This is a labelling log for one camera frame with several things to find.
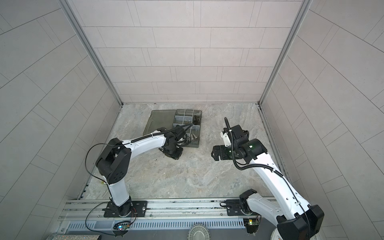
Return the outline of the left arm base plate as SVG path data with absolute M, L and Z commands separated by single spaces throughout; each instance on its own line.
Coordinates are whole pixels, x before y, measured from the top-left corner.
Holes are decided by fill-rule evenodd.
M 109 201 L 102 210 L 105 218 L 141 218 L 145 216 L 147 205 L 147 201 L 128 201 L 118 207 L 112 201 Z

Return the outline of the clear green organizer box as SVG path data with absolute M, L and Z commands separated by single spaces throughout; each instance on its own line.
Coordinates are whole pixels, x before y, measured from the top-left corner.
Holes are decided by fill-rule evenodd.
M 147 125 L 144 129 L 143 135 L 147 135 L 157 130 L 158 128 L 173 129 L 178 126 L 193 123 L 193 116 L 202 116 L 201 110 L 193 109 L 177 109 L 177 110 L 152 110 L 148 119 Z M 186 130 L 188 141 L 191 141 L 191 134 L 199 137 L 197 141 L 191 141 L 187 147 L 198 148 L 200 145 L 200 132 L 201 125 L 193 125 Z

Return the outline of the black bolt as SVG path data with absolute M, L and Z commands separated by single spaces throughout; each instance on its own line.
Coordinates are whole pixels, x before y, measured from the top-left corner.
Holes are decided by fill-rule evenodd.
M 200 115 L 194 115 L 193 116 L 193 124 L 194 125 L 201 125 L 202 116 Z

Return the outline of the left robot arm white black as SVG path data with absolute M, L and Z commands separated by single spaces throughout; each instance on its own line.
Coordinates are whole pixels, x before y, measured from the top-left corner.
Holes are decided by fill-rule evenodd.
M 96 161 L 96 167 L 110 192 L 109 208 L 112 215 L 127 217 L 133 212 L 133 204 L 124 178 L 131 159 L 152 149 L 159 149 L 166 157 L 178 160 L 183 147 L 190 144 L 186 131 L 192 124 L 177 126 L 171 130 L 159 128 L 142 137 L 121 141 L 110 140 Z

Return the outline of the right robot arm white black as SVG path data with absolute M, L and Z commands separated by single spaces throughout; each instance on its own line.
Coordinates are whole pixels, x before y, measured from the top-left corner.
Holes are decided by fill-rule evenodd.
M 221 132 L 223 145 L 214 146 L 211 156 L 215 161 L 231 160 L 240 170 L 254 170 L 275 197 L 277 204 L 250 189 L 239 196 L 239 208 L 245 215 L 256 213 L 277 227 L 284 240 L 309 240 L 321 228 L 325 213 L 318 205 L 311 205 L 289 183 L 273 162 L 267 148 L 258 139 L 249 139 L 249 131 L 240 125 L 226 127 Z

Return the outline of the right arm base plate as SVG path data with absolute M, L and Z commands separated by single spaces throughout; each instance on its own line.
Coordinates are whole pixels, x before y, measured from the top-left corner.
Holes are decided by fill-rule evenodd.
M 228 216 L 257 216 L 258 214 L 247 209 L 239 199 L 224 200 L 220 206 L 227 210 Z

